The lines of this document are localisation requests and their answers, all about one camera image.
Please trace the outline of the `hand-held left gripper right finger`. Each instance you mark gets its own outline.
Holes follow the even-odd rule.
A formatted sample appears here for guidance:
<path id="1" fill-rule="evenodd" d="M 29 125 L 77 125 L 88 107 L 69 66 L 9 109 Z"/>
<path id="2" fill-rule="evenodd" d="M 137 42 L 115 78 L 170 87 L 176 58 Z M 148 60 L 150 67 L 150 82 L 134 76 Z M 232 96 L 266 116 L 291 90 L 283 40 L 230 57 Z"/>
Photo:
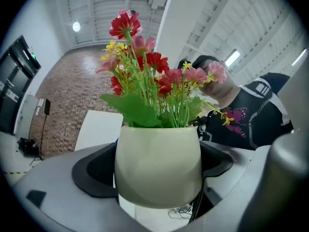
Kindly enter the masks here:
<path id="1" fill-rule="evenodd" d="M 203 196 L 212 209 L 199 217 L 201 223 L 243 223 L 257 190 L 257 151 L 201 141 Z"/>

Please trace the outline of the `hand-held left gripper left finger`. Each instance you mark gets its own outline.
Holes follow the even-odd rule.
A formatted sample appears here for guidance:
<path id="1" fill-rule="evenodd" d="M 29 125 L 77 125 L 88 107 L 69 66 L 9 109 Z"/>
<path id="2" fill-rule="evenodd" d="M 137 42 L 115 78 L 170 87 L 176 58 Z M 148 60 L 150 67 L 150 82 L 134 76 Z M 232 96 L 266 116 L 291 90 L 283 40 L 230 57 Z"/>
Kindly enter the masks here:
<path id="1" fill-rule="evenodd" d="M 115 198 L 94 198 L 75 185 L 71 176 L 74 164 L 103 147 L 92 146 L 46 159 L 14 184 L 16 198 L 44 231 L 147 231 Z"/>

